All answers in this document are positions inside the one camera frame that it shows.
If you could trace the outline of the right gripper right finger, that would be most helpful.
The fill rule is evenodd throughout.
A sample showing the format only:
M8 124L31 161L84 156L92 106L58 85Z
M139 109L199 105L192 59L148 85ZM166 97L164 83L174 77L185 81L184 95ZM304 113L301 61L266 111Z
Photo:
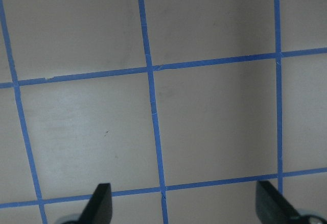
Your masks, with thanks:
M255 212L262 224L326 223L314 214L300 214L269 181L257 181Z

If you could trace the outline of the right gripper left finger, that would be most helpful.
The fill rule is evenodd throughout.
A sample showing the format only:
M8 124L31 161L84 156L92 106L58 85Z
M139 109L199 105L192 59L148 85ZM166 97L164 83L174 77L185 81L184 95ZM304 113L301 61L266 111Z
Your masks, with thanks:
M81 214L61 217L57 223L111 223L113 216L112 192L110 183L99 184Z

